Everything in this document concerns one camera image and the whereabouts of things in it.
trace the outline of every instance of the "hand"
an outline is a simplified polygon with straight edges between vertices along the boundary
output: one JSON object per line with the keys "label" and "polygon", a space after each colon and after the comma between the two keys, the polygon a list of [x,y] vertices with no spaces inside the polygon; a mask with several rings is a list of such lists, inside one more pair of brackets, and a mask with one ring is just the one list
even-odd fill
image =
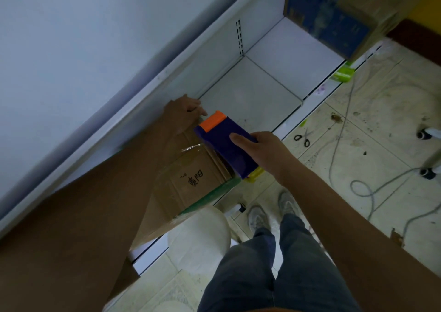
{"label": "hand", "polygon": [[236,133],[231,133],[230,139],[234,145],[247,152],[259,166],[283,185],[284,178],[287,177],[293,166],[299,164],[299,161],[271,132],[254,132],[251,136],[255,137],[258,143],[253,143]]}
{"label": "hand", "polygon": [[184,132],[201,115],[207,115],[201,107],[201,101],[185,94],[167,103],[158,122],[163,123],[163,127],[175,136]]}

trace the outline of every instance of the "orange cap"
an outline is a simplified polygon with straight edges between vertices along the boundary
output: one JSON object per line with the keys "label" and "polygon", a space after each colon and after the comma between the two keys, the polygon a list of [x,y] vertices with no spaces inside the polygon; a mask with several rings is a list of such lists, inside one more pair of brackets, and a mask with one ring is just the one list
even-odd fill
{"label": "orange cap", "polygon": [[201,124],[199,124],[199,126],[202,127],[205,132],[208,132],[226,118],[227,116],[225,116],[223,113],[216,111]]}

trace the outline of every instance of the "yellow wall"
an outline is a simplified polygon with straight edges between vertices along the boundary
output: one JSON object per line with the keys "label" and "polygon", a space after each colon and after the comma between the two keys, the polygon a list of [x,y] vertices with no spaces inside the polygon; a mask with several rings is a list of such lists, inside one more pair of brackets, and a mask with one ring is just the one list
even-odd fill
{"label": "yellow wall", "polygon": [[441,0],[421,0],[408,18],[441,35]]}

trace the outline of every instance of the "white sneaker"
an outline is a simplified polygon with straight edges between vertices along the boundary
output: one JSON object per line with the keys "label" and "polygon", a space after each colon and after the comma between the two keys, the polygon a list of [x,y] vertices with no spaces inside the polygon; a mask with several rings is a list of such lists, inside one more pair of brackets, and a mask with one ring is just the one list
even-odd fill
{"label": "white sneaker", "polygon": [[263,211],[260,205],[253,206],[248,213],[248,226],[254,234],[259,228],[265,227],[271,231],[271,226],[268,222],[268,216]]}
{"label": "white sneaker", "polygon": [[302,214],[299,205],[295,201],[294,197],[288,191],[282,191],[279,194],[279,209],[282,217],[287,213],[292,213],[296,216],[300,216]]}

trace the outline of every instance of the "left hand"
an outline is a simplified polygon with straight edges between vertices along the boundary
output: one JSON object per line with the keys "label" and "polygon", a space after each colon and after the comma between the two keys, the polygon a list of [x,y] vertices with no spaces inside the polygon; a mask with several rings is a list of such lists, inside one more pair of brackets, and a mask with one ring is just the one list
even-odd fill
{"label": "left hand", "polygon": [[207,112],[201,107],[201,101],[185,94],[168,102],[158,121],[175,136],[184,132],[201,115],[207,116]]}

